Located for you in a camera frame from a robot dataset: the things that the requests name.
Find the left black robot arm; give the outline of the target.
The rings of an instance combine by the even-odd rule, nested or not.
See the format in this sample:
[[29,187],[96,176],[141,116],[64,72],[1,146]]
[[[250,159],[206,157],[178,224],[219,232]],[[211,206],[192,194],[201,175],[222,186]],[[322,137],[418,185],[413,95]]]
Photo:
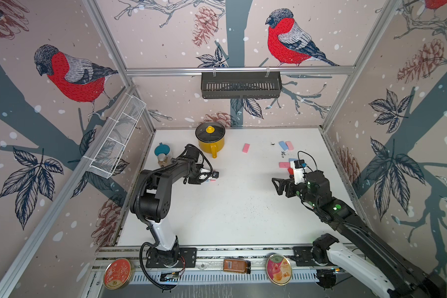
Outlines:
[[166,220],[173,184],[182,179],[184,184],[201,185],[219,176],[203,151],[191,144],[172,158],[169,165],[140,172],[130,200],[130,212],[147,226],[153,237],[153,243],[149,244],[148,265],[171,268],[181,261],[178,237]]

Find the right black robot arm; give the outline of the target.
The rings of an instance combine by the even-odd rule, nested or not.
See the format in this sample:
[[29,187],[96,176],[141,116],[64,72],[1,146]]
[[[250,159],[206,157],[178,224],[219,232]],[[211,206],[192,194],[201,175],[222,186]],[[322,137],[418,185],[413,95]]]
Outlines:
[[340,241],[323,234],[314,241],[312,257],[317,264],[334,264],[370,288],[379,298],[445,298],[447,284],[436,273],[426,273],[378,237],[345,202],[333,197],[322,171],[296,178],[273,178],[278,195],[298,197],[321,222],[349,240],[364,256],[359,257]]

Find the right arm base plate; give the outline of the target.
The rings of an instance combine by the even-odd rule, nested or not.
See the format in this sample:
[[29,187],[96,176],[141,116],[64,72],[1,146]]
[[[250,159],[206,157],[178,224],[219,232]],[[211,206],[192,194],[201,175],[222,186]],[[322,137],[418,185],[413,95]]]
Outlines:
[[315,261],[312,254],[312,246],[293,247],[293,256],[291,259],[299,267],[334,267],[329,261]]

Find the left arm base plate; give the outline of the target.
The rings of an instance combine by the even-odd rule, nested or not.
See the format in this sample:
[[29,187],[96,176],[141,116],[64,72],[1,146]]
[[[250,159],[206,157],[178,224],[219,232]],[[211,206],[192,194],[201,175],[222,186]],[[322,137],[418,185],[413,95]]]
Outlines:
[[145,257],[146,268],[194,268],[197,259],[197,248],[184,247],[170,251],[150,248]]

